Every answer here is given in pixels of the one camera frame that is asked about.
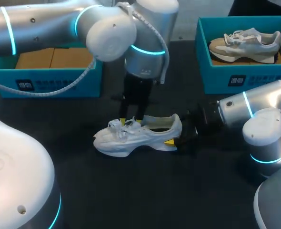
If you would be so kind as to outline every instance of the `shoe sole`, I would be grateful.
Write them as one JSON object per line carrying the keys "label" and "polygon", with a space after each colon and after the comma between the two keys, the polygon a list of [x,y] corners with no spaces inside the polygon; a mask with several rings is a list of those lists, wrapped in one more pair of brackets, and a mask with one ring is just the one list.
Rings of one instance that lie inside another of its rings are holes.
{"label": "shoe sole", "polygon": [[[116,152],[116,153],[100,150],[98,148],[97,148],[97,150],[99,152],[105,154],[105,155],[108,155],[108,156],[127,157],[138,147],[131,148],[130,150],[127,150],[127,151]],[[151,148],[153,148],[153,149],[155,149],[157,151],[176,151],[177,150],[177,147],[175,147],[175,146],[167,146],[165,143],[155,143],[155,144],[149,145],[149,147],[151,147]]]}
{"label": "shoe sole", "polygon": [[248,55],[248,56],[223,56],[217,53],[214,53],[210,51],[212,55],[217,57],[218,59],[221,59],[223,61],[226,61],[228,63],[234,63],[237,59],[240,59],[242,57],[250,58],[254,61],[260,62],[260,63],[275,63],[275,56],[264,56],[264,55]]}

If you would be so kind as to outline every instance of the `shoelace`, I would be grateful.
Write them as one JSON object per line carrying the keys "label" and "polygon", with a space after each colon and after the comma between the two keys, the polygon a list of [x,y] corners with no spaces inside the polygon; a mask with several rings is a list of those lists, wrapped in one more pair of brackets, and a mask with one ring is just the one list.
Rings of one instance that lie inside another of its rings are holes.
{"label": "shoelace", "polygon": [[233,34],[230,34],[230,35],[224,34],[225,43],[227,45],[229,45],[230,43],[235,43],[235,42],[236,43],[245,43],[247,39],[259,37],[259,35],[256,35],[256,36],[251,35],[251,36],[244,37],[243,34],[238,34],[239,32],[242,32],[242,30],[237,30]]}
{"label": "shoelace", "polygon": [[108,127],[112,128],[116,133],[119,139],[123,139],[127,136],[127,133],[134,134],[135,131],[132,129],[133,123],[135,122],[134,119],[127,120],[126,123],[130,123],[129,125],[122,126],[121,121],[119,119],[115,119],[109,122]]}
{"label": "shoelace", "polygon": [[242,32],[242,30],[237,30],[230,35],[224,34],[225,43],[229,45],[230,43],[234,43],[234,42],[239,42],[239,43],[245,42],[242,34],[241,35],[238,34],[239,32]]}

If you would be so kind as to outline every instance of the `brown cardboard box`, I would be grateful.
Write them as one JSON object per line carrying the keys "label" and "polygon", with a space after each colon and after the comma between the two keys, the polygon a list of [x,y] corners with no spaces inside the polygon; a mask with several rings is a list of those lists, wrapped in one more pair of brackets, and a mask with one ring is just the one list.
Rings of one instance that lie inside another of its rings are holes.
{"label": "brown cardboard box", "polygon": [[16,65],[16,69],[50,68],[54,48],[40,51],[22,53]]}
{"label": "brown cardboard box", "polygon": [[[225,63],[219,60],[216,60],[214,58],[211,59],[212,61],[212,65],[256,65],[256,64],[265,64],[265,63],[259,63],[256,62],[252,59],[249,58],[240,58],[237,61],[235,61],[234,63]],[[278,60],[276,61],[275,64],[281,64],[281,54],[280,52],[278,53]]]}
{"label": "brown cardboard box", "polygon": [[87,48],[55,49],[50,68],[86,68],[92,60]]}
{"label": "brown cardboard box", "polygon": [[92,60],[87,48],[48,48],[22,53],[16,69],[86,68]]}

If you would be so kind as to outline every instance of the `robotic arm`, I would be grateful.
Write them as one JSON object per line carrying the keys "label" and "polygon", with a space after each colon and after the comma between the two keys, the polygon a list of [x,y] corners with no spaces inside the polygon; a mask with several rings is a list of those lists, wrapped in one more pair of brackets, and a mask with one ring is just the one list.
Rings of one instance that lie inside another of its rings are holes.
{"label": "robotic arm", "polygon": [[69,0],[0,7],[0,56],[81,41],[104,62],[127,51],[126,69],[131,74],[157,78],[178,6],[177,0],[137,0],[116,7],[103,7],[96,0]]}

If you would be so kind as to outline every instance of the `black surface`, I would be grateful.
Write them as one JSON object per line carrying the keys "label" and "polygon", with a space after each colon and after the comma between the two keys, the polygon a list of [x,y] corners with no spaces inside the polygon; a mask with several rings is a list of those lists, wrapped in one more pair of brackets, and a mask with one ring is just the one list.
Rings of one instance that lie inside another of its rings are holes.
{"label": "black surface", "polygon": [[[203,98],[193,45],[171,44],[166,84],[152,92],[160,103],[150,105],[148,115],[186,113]],[[248,156],[239,131],[202,139],[196,156],[192,150],[143,148],[118,159],[93,148],[92,136],[118,118],[120,103],[110,97],[121,92],[123,76],[122,60],[107,64],[100,99],[0,98],[0,120],[49,151],[68,228],[256,229],[253,198],[259,183],[249,181],[255,175],[243,163]]]}
{"label": "black surface", "polygon": [[281,16],[281,6],[268,0],[234,0],[229,16]]}

